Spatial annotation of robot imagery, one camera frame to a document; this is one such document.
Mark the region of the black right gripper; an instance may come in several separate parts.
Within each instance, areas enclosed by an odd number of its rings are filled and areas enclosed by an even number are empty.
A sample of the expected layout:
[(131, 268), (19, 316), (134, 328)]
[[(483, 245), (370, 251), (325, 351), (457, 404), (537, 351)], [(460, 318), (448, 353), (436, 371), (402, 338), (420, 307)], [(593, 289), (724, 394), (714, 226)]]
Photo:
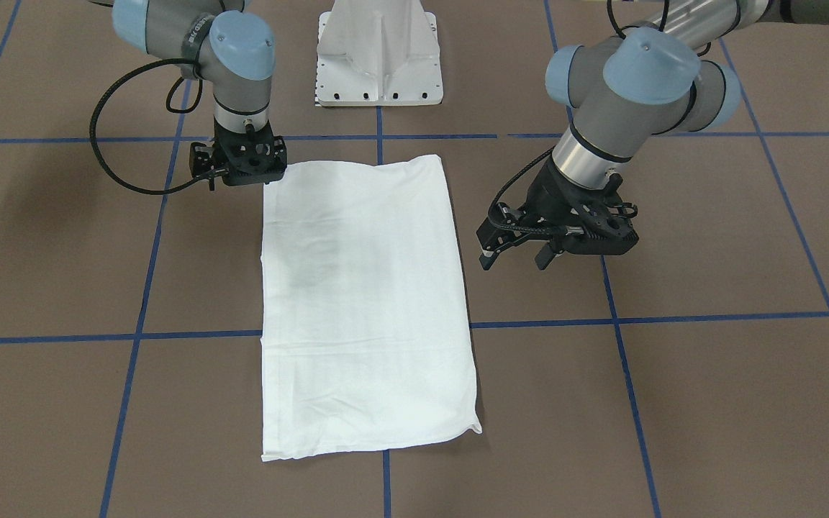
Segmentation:
[(283, 179), (287, 168), (287, 150), (280, 135), (274, 135), (266, 122), (256, 127), (244, 125), (241, 132), (214, 122), (212, 171), (226, 186), (250, 186)]

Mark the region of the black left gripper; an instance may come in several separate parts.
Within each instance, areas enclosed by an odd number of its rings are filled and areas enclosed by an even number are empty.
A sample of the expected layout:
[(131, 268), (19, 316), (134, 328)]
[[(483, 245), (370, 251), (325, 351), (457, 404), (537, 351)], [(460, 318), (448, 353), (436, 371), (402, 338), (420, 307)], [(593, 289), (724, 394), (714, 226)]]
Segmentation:
[[(542, 164), (527, 190), (524, 204), (507, 206), (501, 197), (530, 168)], [(608, 173), (606, 186), (589, 190), (567, 180), (550, 158), (536, 158), (509, 179), (488, 206), (477, 229), (481, 268), (492, 268), (505, 250), (531, 240), (543, 244), (534, 258), (539, 270), (553, 259), (570, 255), (624, 255), (638, 244), (632, 220), (638, 208), (618, 194), (621, 174)]]

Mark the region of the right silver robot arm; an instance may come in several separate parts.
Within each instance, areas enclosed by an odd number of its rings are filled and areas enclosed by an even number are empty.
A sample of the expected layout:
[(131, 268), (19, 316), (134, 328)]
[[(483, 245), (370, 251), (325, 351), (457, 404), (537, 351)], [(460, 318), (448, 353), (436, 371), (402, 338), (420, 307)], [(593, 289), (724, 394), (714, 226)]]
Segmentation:
[(194, 181), (226, 186), (281, 180), (287, 151), (268, 119), (274, 36), (246, 1), (112, 1), (119, 38), (173, 63), (182, 78), (206, 81), (214, 98), (214, 139), (191, 144)]

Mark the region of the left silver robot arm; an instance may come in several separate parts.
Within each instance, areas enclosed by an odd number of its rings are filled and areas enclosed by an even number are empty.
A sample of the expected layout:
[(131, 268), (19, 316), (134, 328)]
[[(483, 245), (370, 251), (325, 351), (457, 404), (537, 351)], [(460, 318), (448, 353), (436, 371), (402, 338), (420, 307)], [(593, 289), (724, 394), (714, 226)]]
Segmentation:
[(559, 141), (524, 168), (537, 174), (521, 206), (495, 196), (476, 236), (484, 270), (539, 240), (535, 262), (557, 256), (624, 255), (639, 241), (636, 206), (619, 195), (622, 170), (649, 137), (701, 132), (730, 120), (740, 103), (733, 69), (700, 50), (747, 27), (766, 1), (668, 1), (651, 19), (620, 27), (595, 45), (557, 50), (545, 74), (551, 99), (572, 109)]

